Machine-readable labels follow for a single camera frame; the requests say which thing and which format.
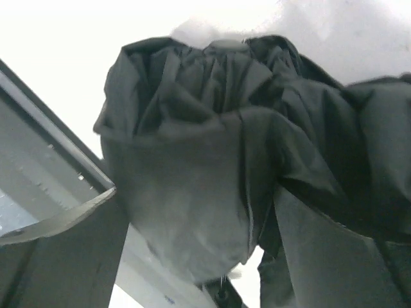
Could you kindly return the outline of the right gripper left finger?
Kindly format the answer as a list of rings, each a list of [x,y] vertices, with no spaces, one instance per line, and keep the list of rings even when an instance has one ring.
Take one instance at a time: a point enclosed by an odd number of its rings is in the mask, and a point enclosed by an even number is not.
[[[1,236],[1,307],[108,307],[128,221],[114,188]]]

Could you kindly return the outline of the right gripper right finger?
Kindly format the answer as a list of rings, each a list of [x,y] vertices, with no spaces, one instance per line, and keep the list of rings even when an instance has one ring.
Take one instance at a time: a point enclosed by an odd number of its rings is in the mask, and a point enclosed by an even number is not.
[[[258,201],[262,307],[409,307],[410,236],[304,204]]]

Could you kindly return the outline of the black folding umbrella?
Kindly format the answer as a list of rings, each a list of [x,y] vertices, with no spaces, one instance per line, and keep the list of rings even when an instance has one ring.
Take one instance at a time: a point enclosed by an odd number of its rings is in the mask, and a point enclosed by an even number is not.
[[[122,47],[104,91],[119,202],[188,282],[248,261],[269,191],[410,236],[409,74],[342,85],[281,36],[162,37]]]

